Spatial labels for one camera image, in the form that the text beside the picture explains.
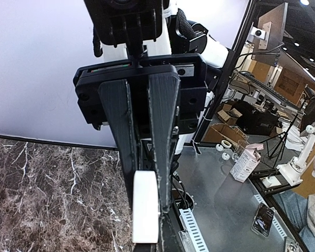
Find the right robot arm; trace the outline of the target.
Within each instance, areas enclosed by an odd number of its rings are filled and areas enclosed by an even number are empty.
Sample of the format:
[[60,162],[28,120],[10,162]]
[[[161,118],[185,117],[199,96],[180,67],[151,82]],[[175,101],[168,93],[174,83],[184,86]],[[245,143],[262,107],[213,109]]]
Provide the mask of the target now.
[[79,68],[78,106],[95,130],[108,125],[120,153],[128,200],[134,175],[152,171],[162,211],[181,137],[197,130],[208,91],[228,49],[189,21],[175,1],[85,1],[93,52],[104,62]]

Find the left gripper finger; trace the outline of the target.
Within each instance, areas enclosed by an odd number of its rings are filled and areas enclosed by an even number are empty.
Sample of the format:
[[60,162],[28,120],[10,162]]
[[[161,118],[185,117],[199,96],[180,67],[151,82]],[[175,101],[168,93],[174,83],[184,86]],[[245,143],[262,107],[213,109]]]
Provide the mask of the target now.
[[136,244],[135,252],[156,252],[157,244]]

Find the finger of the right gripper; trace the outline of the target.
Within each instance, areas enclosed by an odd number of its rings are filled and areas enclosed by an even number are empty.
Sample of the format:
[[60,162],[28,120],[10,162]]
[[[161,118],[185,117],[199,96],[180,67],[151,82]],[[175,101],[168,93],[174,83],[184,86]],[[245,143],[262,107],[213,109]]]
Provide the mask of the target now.
[[162,213],[168,213],[170,209],[170,151],[179,87],[180,79],[174,72],[149,76],[148,102],[153,161]]
[[126,80],[105,81],[100,84],[98,94],[120,154],[125,188],[131,205],[138,158],[130,86]]

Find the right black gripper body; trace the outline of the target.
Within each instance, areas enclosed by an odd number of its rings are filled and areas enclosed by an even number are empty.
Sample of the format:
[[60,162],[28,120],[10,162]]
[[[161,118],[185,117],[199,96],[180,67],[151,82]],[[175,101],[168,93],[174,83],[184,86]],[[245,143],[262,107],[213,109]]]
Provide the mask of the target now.
[[119,60],[78,68],[73,84],[78,106],[88,124],[100,130],[107,116],[98,95],[104,81],[125,79],[131,88],[135,122],[139,132],[149,133],[149,111],[146,83],[150,74],[174,69],[180,78],[179,132],[192,133],[198,123],[197,116],[204,109],[207,87],[207,65],[199,54],[151,56],[141,59],[136,66],[131,60]]

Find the white battery cover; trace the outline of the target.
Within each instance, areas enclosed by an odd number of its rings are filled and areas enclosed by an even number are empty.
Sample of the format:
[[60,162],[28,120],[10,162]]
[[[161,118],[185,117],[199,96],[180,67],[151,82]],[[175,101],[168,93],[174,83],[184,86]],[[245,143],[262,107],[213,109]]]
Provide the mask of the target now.
[[133,180],[132,242],[155,244],[159,238],[159,195],[154,171],[136,171]]

